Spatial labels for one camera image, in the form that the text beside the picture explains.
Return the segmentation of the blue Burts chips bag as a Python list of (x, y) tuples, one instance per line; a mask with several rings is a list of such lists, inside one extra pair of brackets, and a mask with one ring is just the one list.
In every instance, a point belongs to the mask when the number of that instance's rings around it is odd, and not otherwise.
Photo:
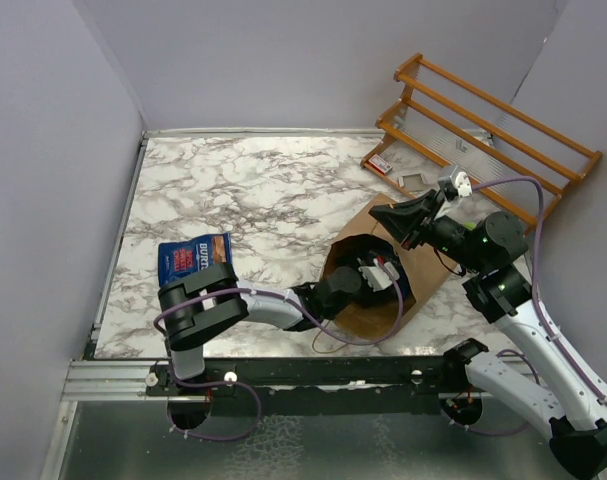
[(163, 287), (217, 263), (231, 263), (229, 233), (204, 234), (190, 240), (158, 245), (157, 278)]

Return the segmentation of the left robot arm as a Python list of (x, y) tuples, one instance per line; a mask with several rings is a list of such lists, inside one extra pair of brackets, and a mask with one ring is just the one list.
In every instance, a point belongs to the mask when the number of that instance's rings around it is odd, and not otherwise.
[(169, 382), (189, 395), (203, 385), (204, 345), (241, 321), (303, 332), (336, 320), (350, 306), (392, 304), (398, 325), (410, 292), (399, 258), (381, 250), (348, 255), (325, 278), (282, 290), (257, 287), (230, 263), (220, 263), (162, 286), (154, 325), (169, 353)]

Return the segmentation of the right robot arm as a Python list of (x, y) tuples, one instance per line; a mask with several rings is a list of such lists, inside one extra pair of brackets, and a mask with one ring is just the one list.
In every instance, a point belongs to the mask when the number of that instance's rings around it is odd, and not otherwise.
[(444, 202), (442, 193), (430, 190), (369, 213), (404, 249), (427, 244), (471, 272), (463, 288), (474, 309), (520, 349), (545, 382), (522, 377), (466, 341), (449, 351), (453, 360), (442, 367), (444, 383), (455, 391), (474, 385), (488, 392), (547, 440), (570, 475), (595, 478), (607, 468), (607, 383), (551, 319), (533, 280), (515, 267), (528, 250), (520, 221), (497, 211), (469, 229), (442, 214)]

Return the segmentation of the brown paper bag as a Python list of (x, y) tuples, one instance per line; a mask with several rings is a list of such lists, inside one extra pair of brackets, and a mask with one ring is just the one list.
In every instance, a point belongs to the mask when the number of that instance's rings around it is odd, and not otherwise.
[(458, 271), (428, 244), (404, 249), (370, 215), (373, 207), (392, 203), (379, 193), (347, 221), (330, 244), (309, 301), (315, 319), (332, 322), (357, 344), (395, 335)]

